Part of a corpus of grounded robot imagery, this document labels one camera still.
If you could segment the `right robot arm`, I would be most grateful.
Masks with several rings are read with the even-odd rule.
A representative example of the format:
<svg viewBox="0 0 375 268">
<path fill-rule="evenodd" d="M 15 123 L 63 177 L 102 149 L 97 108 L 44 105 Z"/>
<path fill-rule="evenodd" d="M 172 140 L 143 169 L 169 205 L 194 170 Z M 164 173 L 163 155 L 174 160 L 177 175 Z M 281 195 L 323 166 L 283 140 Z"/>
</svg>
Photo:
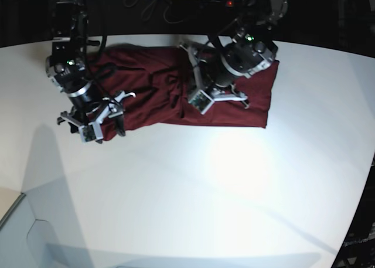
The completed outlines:
<svg viewBox="0 0 375 268">
<path fill-rule="evenodd" d="M 102 79 L 116 71 L 114 64 L 91 70 L 103 54 L 107 35 L 103 34 L 102 40 L 89 39 L 87 1 L 50 0 L 52 52 L 46 58 L 46 75 L 72 103 L 71 110 L 60 113 L 57 124 L 67 123 L 84 143 L 101 144 L 106 121 L 114 124 L 119 136 L 125 136 L 123 101 L 136 95 L 123 90 L 110 94 L 102 86 Z"/>
</svg>

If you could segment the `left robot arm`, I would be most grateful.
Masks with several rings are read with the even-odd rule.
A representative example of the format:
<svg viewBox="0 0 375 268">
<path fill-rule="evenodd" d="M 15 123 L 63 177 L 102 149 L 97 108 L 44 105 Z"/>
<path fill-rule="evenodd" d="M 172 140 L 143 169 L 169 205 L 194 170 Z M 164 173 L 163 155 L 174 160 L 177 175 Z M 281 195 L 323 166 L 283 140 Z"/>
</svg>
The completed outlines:
<svg viewBox="0 0 375 268">
<path fill-rule="evenodd" d="M 245 0 L 237 17 L 225 26 L 234 31 L 228 44 L 222 44 L 220 32 L 210 35 L 204 44 L 181 40 L 179 46 L 192 66 L 188 103 L 200 114 L 225 101 L 249 108 L 248 96 L 237 90 L 235 82 L 241 77 L 249 79 L 275 62 L 278 46 L 270 32 L 287 9 L 287 0 Z"/>
</svg>

